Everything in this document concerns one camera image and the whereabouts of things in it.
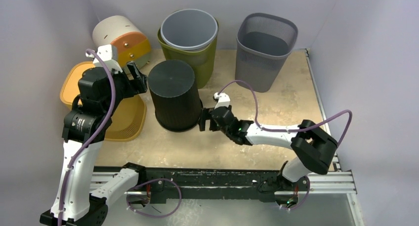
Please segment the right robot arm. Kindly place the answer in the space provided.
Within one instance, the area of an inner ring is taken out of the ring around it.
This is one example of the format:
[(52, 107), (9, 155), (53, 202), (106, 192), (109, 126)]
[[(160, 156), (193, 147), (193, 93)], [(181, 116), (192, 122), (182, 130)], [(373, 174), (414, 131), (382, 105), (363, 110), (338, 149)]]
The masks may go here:
[(326, 175), (338, 147), (338, 142), (311, 120), (303, 120), (298, 125), (282, 127), (261, 125), (250, 120), (239, 120), (231, 107), (203, 108), (200, 130), (204, 131), (206, 121), (209, 130), (221, 131), (238, 145), (272, 145), (294, 151), (296, 157), (286, 162), (277, 177), (280, 188), (289, 190), (296, 182), (309, 173)]

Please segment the black round waste bin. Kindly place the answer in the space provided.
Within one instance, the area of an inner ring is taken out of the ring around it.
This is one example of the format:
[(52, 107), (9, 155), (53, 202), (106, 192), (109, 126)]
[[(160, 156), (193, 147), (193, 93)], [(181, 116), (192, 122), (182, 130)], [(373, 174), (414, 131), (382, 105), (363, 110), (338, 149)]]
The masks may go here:
[(158, 63), (148, 75), (148, 86), (156, 120), (163, 128), (184, 132), (198, 124), (203, 105), (189, 64), (181, 60)]

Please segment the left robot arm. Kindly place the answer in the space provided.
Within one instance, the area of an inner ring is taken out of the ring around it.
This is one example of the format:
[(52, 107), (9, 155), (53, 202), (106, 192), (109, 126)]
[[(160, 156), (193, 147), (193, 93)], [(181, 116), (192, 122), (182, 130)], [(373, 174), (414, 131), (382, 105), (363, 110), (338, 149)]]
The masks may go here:
[(141, 191), (147, 186), (142, 167), (127, 163), (116, 177), (96, 190), (90, 188), (94, 164), (105, 140), (112, 136), (112, 116), (120, 124), (131, 122), (139, 134), (145, 108), (137, 108), (140, 94), (147, 91), (147, 77), (136, 64), (122, 70), (107, 70), (92, 62), (82, 62), (68, 74), (60, 98), (70, 112), (64, 118), (63, 168), (52, 207), (41, 214), (46, 226), (100, 226), (109, 207), (129, 188)]

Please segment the yellow ribbed waste bin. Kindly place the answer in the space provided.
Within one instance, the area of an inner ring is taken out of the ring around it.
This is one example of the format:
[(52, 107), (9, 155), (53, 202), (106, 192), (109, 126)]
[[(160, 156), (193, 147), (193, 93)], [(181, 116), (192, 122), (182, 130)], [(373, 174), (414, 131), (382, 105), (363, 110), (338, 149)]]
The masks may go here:
[[(82, 73), (93, 67), (91, 61), (81, 62), (67, 75), (60, 91), (60, 100), (68, 109), (72, 108), (74, 98), (80, 93), (77, 82)], [(146, 104), (139, 95), (125, 98), (112, 116), (112, 124), (106, 131), (105, 140), (127, 142), (135, 139), (143, 129), (146, 113)]]

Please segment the dark grey mesh waste bin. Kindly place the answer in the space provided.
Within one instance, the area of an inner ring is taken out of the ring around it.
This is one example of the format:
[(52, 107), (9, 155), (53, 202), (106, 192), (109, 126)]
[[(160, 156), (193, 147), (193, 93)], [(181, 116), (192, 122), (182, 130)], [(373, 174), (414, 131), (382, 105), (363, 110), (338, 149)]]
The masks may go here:
[(267, 92), (291, 54), (298, 28), (290, 20), (266, 13), (252, 13), (236, 37), (235, 79), (256, 92)]

